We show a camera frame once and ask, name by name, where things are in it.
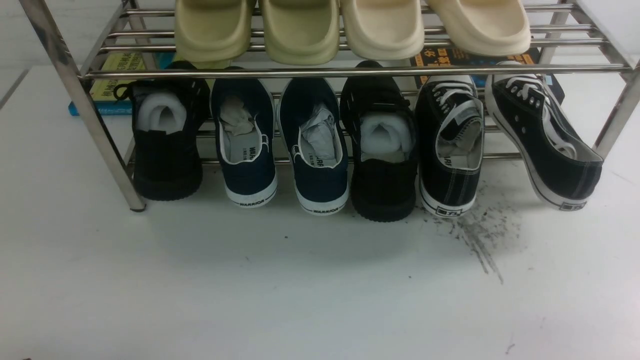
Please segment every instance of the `sneaker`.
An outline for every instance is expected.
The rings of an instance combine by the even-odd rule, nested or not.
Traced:
[[[358,67],[382,67],[363,61]],[[392,222],[415,207],[416,125],[409,101],[388,76],[348,78],[340,117],[351,135],[351,201],[364,218]]]
[[[582,209],[604,161],[573,130],[543,81],[535,75],[489,76],[486,106],[520,149],[536,195],[556,209]]]
[[[213,84],[218,159],[227,196],[241,208],[263,206],[276,194],[274,109],[271,93],[258,79],[217,79]]]
[[[476,201],[484,147],[484,110],[472,78],[430,77],[415,117],[422,203],[438,217],[460,217]]]
[[[178,61],[168,69],[195,70]],[[114,89],[118,100],[130,98],[136,166],[133,185],[150,200],[179,200],[195,193],[202,182],[196,134],[209,117],[206,80],[135,81]]]
[[[282,92],[278,126],[293,166],[296,195],[313,215],[340,211],[349,198],[347,147],[338,99],[324,79],[296,78]]]

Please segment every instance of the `stainless steel shoe rack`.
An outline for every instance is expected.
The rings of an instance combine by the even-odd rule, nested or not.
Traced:
[[[442,74],[569,74],[589,72],[616,72],[626,81],[627,85],[618,99],[618,103],[611,111],[600,136],[594,144],[594,150],[606,157],[612,146],[618,139],[625,124],[631,117],[633,110],[640,101],[640,64],[635,65],[620,52],[614,40],[597,23],[597,18],[588,13],[581,5],[581,0],[559,0],[557,4],[525,6],[528,12],[552,12],[552,20],[549,25],[532,26],[533,33],[546,34],[544,38],[535,39],[532,45],[541,48],[541,61],[539,65],[490,65],[490,66],[464,66],[464,67],[387,67],[384,69],[264,69],[264,70],[157,70],[152,53],[173,52],[175,45],[153,44],[151,38],[173,38],[171,30],[151,30],[145,26],[147,17],[173,17],[172,9],[142,9],[138,6],[138,0],[118,0],[117,9],[109,20],[104,31],[95,43],[89,57],[82,68],[79,68],[69,53],[51,12],[45,0],[20,0],[20,3],[36,31],[42,45],[49,55],[55,69],[58,71],[65,88],[71,99],[76,104],[78,112],[89,130],[98,150],[102,154],[106,165],[111,171],[116,183],[122,191],[129,207],[133,211],[143,211],[145,202],[138,195],[131,181],[131,172],[127,171],[132,165],[133,142],[125,156],[121,156],[116,148],[108,129],[98,114],[95,104],[89,95],[92,82],[97,79],[159,79],[159,78],[296,78],[296,77],[324,77],[345,78],[348,76],[388,75],[388,76],[419,76]],[[422,7],[423,13],[433,13],[428,6]],[[254,16],[259,16],[260,11],[255,10]],[[567,24],[569,15],[573,16],[578,24]],[[563,33],[587,33],[587,37],[563,38]],[[450,47],[452,43],[448,39],[428,38],[429,35],[444,35],[445,29],[441,26],[427,26],[424,28],[425,46]],[[263,37],[264,30],[253,29],[252,36]],[[120,38],[135,39],[134,45],[120,45]],[[595,46],[609,60],[609,63],[598,65],[551,65],[551,59],[556,48],[566,46]],[[347,43],[340,44],[341,51],[349,50]],[[249,51],[264,51],[264,45],[252,44]],[[109,53],[116,52],[141,52],[147,70],[136,72],[102,71],[100,68]],[[414,92],[405,92],[405,95],[416,95]],[[499,130],[495,126],[487,127],[488,133],[496,133]],[[202,137],[214,137],[212,131],[201,131]],[[485,154],[488,160],[519,160],[521,155],[515,154]],[[279,164],[288,163],[288,160],[278,159]],[[207,165],[217,164],[215,159],[203,159]]]

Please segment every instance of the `black sneaker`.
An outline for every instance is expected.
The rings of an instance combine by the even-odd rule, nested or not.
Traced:
[[[296,194],[313,215],[340,211],[349,199],[349,159],[338,99],[324,79],[289,82],[278,105],[278,126],[293,165]]]
[[[242,208],[267,204],[278,188],[271,93],[258,79],[217,79],[211,90],[211,113],[227,196]]]
[[[486,106],[520,149],[538,197],[563,211],[582,209],[604,161],[573,130],[542,80],[534,75],[489,76]]]
[[[367,60],[358,67],[382,65]],[[409,101],[392,77],[348,78],[340,117],[353,147],[353,207],[373,221],[406,218],[415,207],[418,169],[417,129]]]
[[[422,204],[460,217],[476,201],[484,147],[484,110],[470,76],[432,76],[415,105]]]
[[[195,70],[178,61],[168,69]],[[205,80],[135,81],[114,89],[118,100],[131,99],[136,166],[133,184],[150,200],[171,201],[195,193],[202,182],[196,134],[209,117]]]

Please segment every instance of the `beige slide sandal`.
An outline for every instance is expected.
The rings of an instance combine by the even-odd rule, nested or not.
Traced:
[[[269,57],[289,65],[329,62],[340,43],[337,0],[260,0]]]
[[[509,56],[531,46],[529,19],[520,0],[428,0],[460,49]]]
[[[237,58],[251,40],[256,0],[176,0],[176,52],[188,61]]]
[[[424,47],[420,0],[341,0],[351,50],[371,60],[402,60]]]

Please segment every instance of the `white rubber sole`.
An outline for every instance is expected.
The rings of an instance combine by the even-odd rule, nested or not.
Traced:
[[[227,184],[225,184],[225,190],[227,191],[227,197],[240,208],[243,209],[255,209],[261,206],[265,206],[269,201],[273,200],[278,191],[278,174],[273,177],[273,181],[266,189],[259,193],[252,195],[240,195],[229,190]]]
[[[507,137],[511,140],[511,142],[513,142],[514,145],[516,145],[516,147],[522,154],[525,166],[527,167],[529,181],[531,182],[533,191],[536,193],[538,198],[550,207],[561,211],[577,211],[584,208],[589,198],[581,200],[567,199],[566,197],[562,197],[554,193],[545,184],[545,182],[542,181],[542,178],[536,171],[536,167],[533,165],[533,161],[531,161],[531,157],[524,148],[524,144],[520,141],[513,128],[509,125],[507,120],[500,112],[492,91],[493,75],[489,75],[486,80],[486,86],[484,89],[487,110],[489,111],[489,114],[493,118],[495,124],[500,128],[500,130],[502,130],[503,133],[507,135]]]
[[[347,204],[347,200],[349,199],[349,186],[347,186],[347,190],[342,194],[342,196],[329,202],[315,202],[307,200],[298,191],[297,186],[296,195],[298,196],[298,201],[304,211],[317,217],[326,217],[328,215],[339,213],[340,210],[344,209],[344,206]]]
[[[282,89],[282,94],[287,91],[287,87],[289,87],[289,83]],[[289,157],[289,162],[291,163],[291,167],[293,167],[293,159],[291,158],[291,151],[289,146],[287,145],[287,140],[284,138],[284,134],[282,133],[282,122],[280,121],[280,103],[282,102],[282,97],[278,101],[278,109],[276,111],[276,120],[278,122],[278,129],[280,130],[280,138],[282,139],[282,144],[285,149],[287,149],[287,156]],[[306,199],[300,191],[298,191],[298,185],[295,184],[294,187],[296,189],[296,195],[298,196],[298,202],[300,202],[300,206],[304,211],[310,213],[311,215],[325,217],[328,215],[332,215],[338,213],[340,210],[344,208],[347,204],[347,200],[349,200],[349,183],[347,182],[347,190],[342,194],[338,199],[331,200],[329,202],[315,202]]]
[[[422,198],[422,205],[428,212],[434,214],[437,217],[441,218],[458,218],[466,214],[471,208],[473,208],[476,203],[476,197],[474,196],[473,200],[468,204],[464,204],[462,206],[449,206],[442,204],[441,202],[434,199],[429,192],[427,192],[424,187],[424,183],[422,182],[422,177],[420,177],[420,197]]]

